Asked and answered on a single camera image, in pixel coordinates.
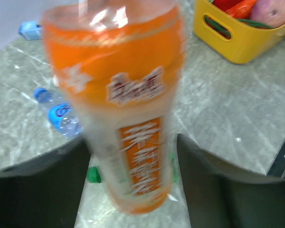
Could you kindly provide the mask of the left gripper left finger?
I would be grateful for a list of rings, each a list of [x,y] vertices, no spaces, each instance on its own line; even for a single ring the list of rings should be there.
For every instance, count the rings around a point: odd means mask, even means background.
[[[73,228],[90,152],[78,137],[0,170],[0,228]]]

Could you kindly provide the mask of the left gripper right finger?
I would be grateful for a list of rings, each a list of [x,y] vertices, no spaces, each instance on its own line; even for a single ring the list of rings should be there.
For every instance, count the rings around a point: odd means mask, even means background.
[[[285,228],[285,179],[242,169],[177,136],[193,228]]]

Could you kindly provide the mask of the orange tea bottle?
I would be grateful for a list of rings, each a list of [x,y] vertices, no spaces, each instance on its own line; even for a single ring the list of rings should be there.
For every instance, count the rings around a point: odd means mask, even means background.
[[[144,214],[171,189],[171,107],[185,56],[175,0],[51,0],[41,25],[59,88],[113,204]]]

